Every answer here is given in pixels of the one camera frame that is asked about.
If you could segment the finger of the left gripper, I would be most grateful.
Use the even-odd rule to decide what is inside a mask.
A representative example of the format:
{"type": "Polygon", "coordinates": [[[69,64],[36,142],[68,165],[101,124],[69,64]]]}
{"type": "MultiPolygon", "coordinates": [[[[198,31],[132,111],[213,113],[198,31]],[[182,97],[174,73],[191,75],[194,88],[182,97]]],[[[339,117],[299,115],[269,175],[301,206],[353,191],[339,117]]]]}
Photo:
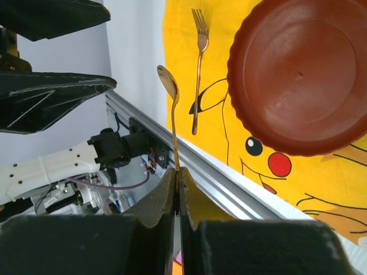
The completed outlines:
{"type": "Polygon", "coordinates": [[[94,1],[1,1],[1,26],[31,40],[53,39],[111,19],[94,1]]]}
{"type": "Polygon", "coordinates": [[[1,72],[1,132],[44,131],[116,85],[110,77],[92,74],[1,72]]]}

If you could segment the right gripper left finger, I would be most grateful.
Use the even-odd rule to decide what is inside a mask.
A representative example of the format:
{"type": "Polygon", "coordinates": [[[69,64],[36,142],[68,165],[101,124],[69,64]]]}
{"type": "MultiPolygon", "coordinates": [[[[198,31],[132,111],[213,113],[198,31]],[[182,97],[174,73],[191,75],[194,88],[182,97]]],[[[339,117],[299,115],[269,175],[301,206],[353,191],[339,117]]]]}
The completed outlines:
{"type": "Polygon", "coordinates": [[[121,214],[22,215],[1,226],[2,274],[171,274],[175,170],[121,214]]]}

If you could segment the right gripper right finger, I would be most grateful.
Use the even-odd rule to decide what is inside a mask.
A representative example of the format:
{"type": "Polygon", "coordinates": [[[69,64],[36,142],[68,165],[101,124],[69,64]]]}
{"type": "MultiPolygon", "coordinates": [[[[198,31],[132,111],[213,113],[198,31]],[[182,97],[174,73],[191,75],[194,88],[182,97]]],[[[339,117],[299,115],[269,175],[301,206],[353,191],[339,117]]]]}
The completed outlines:
{"type": "Polygon", "coordinates": [[[331,228],[311,220],[239,220],[178,173],[185,274],[353,274],[331,228]]]}

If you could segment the yellow Pikachu placemat cloth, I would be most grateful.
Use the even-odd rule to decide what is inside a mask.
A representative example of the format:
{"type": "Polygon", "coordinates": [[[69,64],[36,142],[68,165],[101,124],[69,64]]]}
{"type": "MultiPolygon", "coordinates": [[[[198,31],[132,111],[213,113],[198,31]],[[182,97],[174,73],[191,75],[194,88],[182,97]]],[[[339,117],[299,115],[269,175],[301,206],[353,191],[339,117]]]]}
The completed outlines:
{"type": "Polygon", "coordinates": [[[227,92],[229,48],[255,1],[167,1],[166,66],[178,81],[177,134],[341,236],[366,247],[366,138],[325,156],[288,156],[256,140],[237,119],[227,92]],[[197,30],[192,9],[209,29],[201,63],[197,134],[192,134],[197,30]]]}

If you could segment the gold spoon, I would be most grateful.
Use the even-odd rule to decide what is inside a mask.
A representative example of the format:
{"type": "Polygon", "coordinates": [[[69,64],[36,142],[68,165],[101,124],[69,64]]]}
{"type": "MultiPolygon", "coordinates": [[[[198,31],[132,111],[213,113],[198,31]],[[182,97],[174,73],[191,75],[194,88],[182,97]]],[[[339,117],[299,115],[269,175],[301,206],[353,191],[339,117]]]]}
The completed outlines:
{"type": "Polygon", "coordinates": [[[175,170],[179,172],[179,156],[178,156],[178,141],[175,127],[175,108],[179,102],[179,89],[178,84],[173,77],[173,75],[163,66],[157,66],[157,73],[161,83],[166,89],[166,92],[173,99],[173,103],[171,106],[171,127],[172,127],[172,135],[173,135],[173,152],[174,152],[174,162],[175,162],[175,170]]]}

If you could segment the gold fork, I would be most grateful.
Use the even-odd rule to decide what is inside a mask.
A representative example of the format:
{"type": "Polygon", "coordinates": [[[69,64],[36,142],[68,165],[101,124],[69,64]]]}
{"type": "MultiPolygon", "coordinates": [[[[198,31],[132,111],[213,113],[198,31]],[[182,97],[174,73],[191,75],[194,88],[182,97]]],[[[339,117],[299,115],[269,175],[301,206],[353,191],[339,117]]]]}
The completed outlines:
{"type": "Polygon", "coordinates": [[[197,46],[198,46],[198,59],[196,69],[196,93],[194,101],[194,113],[193,113],[193,124],[192,134],[197,134],[198,127],[198,109],[199,109],[199,92],[200,92],[200,81],[201,81],[201,63],[204,51],[209,45],[209,29],[206,24],[204,15],[200,9],[192,9],[192,15],[197,30],[197,46]]]}

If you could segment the red round plate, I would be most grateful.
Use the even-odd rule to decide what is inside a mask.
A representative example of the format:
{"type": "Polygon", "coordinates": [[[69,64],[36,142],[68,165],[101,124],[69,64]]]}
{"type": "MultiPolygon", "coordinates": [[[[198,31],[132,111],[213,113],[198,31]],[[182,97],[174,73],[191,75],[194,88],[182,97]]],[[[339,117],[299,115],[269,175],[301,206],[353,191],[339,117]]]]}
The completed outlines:
{"type": "Polygon", "coordinates": [[[261,1],[227,67],[236,116],[275,151],[323,155],[366,134],[365,1],[261,1]]]}

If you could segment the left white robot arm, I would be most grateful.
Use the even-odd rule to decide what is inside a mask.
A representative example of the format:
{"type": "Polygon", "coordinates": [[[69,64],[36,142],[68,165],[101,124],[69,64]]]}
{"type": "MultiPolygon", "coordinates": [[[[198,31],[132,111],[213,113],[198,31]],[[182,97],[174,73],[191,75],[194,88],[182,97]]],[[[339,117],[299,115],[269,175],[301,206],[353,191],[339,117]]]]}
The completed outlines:
{"type": "MultiPolygon", "coordinates": [[[[109,11],[95,1],[1,2],[1,131],[44,131],[82,103],[116,87],[110,77],[34,72],[19,56],[17,36],[53,39],[103,24],[109,11]]],[[[1,203],[78,174],[111,170],[130,158],[118,133],[105,129],[66,150],[1,167],[1,203]]]]}

